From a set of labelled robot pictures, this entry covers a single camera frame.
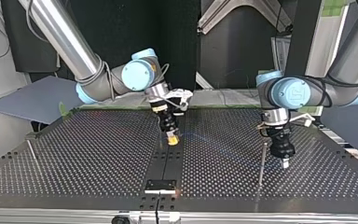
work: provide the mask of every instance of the end effector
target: end effector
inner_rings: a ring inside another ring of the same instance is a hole
[[[290,110],[302,106],[358,105],[358,87],[341,87],[328,79],[315,77],[283,77],[280,71],[259,75],[256,78],[262,123],[258,129],[264,137],[271,138],[271,155],[282,159],[288,167],[295,154],[290,143],[292,132]]]
[[[153,112],[158,115],[159,127],[167,135],[168,144],[177,145],[179,136],[176,117],[184,115],[193,93],[169,88],[164,81],[168,65],[164,65],[165,69],[161,68],[152,49],[134,53],[131,58],[129,63],[110,72],[106,67],[105,74],[97,76],[91,82],[78,80],[76,91],[79,98],[85,104],[94,104],[130,91],[145,91]]]

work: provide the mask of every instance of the work surface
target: work surface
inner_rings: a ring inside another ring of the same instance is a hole
[[[0,159],[0,208],[358,214],[358,161],[316,128],[294,127],[283,170],[262,144],[257,109],[191,109],[181,142],[161,141],[149,110],[85,110]],[[176,195],[145,195],[148,180]]]

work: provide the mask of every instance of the gray panel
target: gray panel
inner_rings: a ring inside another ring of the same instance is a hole
[[[262,138],[254,109],[190,110],[182,132],[183,167],[168,164],[165,178],[181,178],[171,205],[193,212],[358,213],[358,160],[316,128],[294,127],[296,155],[287,170],[268,154],[258,187]]]
[[[74,81],[45,77],[0,99],[0,113],[50,124],[61,117],[60,103],[67,111],[83,105]]]
[[[213,0],[201,0],[204,13]],[[293,21],[296,0],[280,1]],[[274,69],[271,38],[276,30],[252,7],[239,7],[200,36],[200,74],[217,89],[255,87],[259,70]]]

